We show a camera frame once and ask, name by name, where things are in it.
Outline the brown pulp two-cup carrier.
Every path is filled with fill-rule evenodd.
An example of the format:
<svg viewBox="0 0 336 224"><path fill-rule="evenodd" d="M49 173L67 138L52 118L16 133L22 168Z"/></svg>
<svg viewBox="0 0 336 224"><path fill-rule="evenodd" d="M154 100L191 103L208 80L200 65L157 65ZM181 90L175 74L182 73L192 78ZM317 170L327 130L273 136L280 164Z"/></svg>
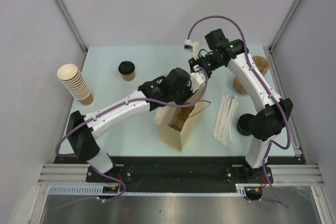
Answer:
<svg viewBox="0 0 336 224"><path fill-rule="evenodd" d="M168 127L181 131L190 113L194 110L194 107L177 108L174 113L173 120L168 124Z"/></svg>

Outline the cream paper takeout bag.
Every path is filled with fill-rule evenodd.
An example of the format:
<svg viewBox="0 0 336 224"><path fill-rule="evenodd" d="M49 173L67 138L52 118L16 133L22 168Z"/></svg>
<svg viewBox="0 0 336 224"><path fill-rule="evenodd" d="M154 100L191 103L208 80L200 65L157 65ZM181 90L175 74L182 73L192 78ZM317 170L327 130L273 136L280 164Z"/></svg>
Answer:
<svg viewBox="0 0 336 224"><path fill-rule="evenodd" d="M210 106L211 101L205 100L202 94L204 87L189 98L185 103L191 104L200 99L195 105L185 108L165 106L157 109L154 123L160 139L167 146L182 152L192 136L203 111Z"/></svg>

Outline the brown paper coffee cup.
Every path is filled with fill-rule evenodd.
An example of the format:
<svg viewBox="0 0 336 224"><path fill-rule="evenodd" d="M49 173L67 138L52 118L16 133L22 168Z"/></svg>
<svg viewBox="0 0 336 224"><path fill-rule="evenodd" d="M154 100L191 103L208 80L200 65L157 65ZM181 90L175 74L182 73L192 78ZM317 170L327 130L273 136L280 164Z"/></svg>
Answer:
<svg viewBox="0 0 336 224"><path fill-rule="evenodd" d="M135 65L133 62L121 62L118 66L118 71L125 81L132 81L135 78Z"/></svg>

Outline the black coffee cup lid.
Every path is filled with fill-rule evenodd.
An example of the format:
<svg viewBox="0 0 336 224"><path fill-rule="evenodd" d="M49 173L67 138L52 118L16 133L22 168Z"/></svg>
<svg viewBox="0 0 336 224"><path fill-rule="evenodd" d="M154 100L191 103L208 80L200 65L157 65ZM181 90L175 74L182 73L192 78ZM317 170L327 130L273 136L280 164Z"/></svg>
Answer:
<svg viewBox="0 0 336 224"><path fill-rule="evenodd" d="M122 75L132 74L135 71L135 65L131 61L123 61L119 64L118 71Z"/></svg>

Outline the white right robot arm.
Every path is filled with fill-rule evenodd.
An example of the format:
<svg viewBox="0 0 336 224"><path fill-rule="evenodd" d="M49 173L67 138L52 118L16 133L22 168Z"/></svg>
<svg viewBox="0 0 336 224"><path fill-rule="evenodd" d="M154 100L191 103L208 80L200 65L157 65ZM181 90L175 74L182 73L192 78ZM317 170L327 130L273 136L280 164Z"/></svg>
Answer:
<svg viewBox="0 0 336 224"><path fill-rule="evenodd" d="M221 29L211 31L205 36L205 40L210 49L205 56L199 55L199 43L185 40L184 49L193 54L188 61L190 70L195 72L197 66L200 66L210 76L220 67L228 68L240 80L254 104L256 115L247 123L253 136L245 157L248 166L242 169L243 179L254 183L261 177L260 167L266 162L269 143L288 124L293 103L271 89L242 40L229 41Z"/></svg>

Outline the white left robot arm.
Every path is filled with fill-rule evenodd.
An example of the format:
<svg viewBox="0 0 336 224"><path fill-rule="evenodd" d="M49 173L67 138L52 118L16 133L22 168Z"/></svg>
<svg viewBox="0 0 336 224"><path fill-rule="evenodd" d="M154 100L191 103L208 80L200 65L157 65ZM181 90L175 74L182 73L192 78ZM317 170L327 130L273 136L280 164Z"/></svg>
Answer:
<svg viewBox="0 0 336 224"><path fill-rule="evenodd" d="M144 82L126 98L96 112L82 115L71 113L65 139L69 141L77 160L88 163L105 182L115 178L116 169L108 153L97 144L97 139L115 125L136 115L160 107L188 108L187 103L197 91L204 91L207 77L199 70L188 73L175 68L166 76Z"/></svg>

